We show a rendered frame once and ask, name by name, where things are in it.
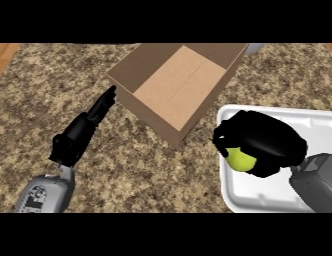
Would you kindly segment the white tray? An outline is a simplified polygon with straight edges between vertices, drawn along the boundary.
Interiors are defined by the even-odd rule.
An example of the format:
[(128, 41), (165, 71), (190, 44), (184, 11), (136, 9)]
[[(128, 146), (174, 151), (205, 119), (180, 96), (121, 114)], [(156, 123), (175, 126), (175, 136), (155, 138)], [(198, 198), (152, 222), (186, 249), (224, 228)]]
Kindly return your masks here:
[[(224, 105), (217, 113), (217, 123), (227, 120), (240, 110), (258, 111), (283, 121), (307, 140), (311, 156), (332, 154), (332, 111)], [(221, 195), (235, 213), (308, 213), (311, 209), (289, 184), (291, 168), (282, 168), (269, 178), (235, 171), (220, 158)]]

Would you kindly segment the yellow-green pear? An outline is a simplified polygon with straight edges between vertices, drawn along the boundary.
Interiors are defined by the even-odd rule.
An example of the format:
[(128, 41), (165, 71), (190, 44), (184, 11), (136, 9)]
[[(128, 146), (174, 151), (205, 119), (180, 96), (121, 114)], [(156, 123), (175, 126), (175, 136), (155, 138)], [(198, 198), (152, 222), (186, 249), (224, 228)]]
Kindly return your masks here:
[(227, 149), (227, 164), (235, 171), (248, 172), (257, 163), (257, 158), (240, 151), (239, 148)]

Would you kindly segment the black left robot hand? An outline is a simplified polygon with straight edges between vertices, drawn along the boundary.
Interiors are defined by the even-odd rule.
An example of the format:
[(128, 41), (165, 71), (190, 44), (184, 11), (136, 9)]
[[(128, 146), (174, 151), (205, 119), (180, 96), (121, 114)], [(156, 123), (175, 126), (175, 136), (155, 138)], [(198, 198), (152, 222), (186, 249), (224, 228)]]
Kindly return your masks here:
[(74, 167), (88, 147), (96, 129), (115, 104), (116, 86), (112, 85), (99, 97), (91, 109), (82, 112), (65, 131), (53, 137), (53, 149), (49, 159)]

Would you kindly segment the brown cardboard box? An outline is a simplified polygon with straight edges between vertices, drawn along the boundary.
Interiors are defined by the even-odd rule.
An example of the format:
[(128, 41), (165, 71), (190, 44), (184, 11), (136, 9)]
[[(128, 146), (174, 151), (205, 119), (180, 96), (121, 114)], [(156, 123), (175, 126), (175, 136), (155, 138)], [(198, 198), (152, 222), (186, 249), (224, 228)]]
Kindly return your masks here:
[(106, 72), (118, 100), (173, 147), (235, 76), (245, 43), (143, 43)]

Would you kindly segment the small grey object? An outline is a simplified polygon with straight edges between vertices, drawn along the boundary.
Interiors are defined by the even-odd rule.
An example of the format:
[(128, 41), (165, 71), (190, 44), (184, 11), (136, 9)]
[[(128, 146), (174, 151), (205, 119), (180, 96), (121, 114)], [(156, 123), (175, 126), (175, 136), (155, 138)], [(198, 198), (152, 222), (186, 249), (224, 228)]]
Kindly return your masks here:
[(258, 52), (263, 46), (264, 46), (263, 43), (251, 43), (248, 45), (246, 54), (254, 54), (255, 52)]

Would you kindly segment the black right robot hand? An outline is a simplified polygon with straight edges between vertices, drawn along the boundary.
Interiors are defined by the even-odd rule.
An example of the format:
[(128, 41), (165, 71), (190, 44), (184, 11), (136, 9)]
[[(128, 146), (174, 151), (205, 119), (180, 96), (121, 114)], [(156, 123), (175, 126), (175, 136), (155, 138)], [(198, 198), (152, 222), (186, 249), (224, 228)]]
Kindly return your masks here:
[(221, 121), (212, 143), (223, 157), (230, 156), (229, 148), (239, 148), (257, 159), (248, 174), (260, 178), (270, 177), (285, 167), (298, 166), (308, 151), (305, 139), (283, 121), (245, 110)]

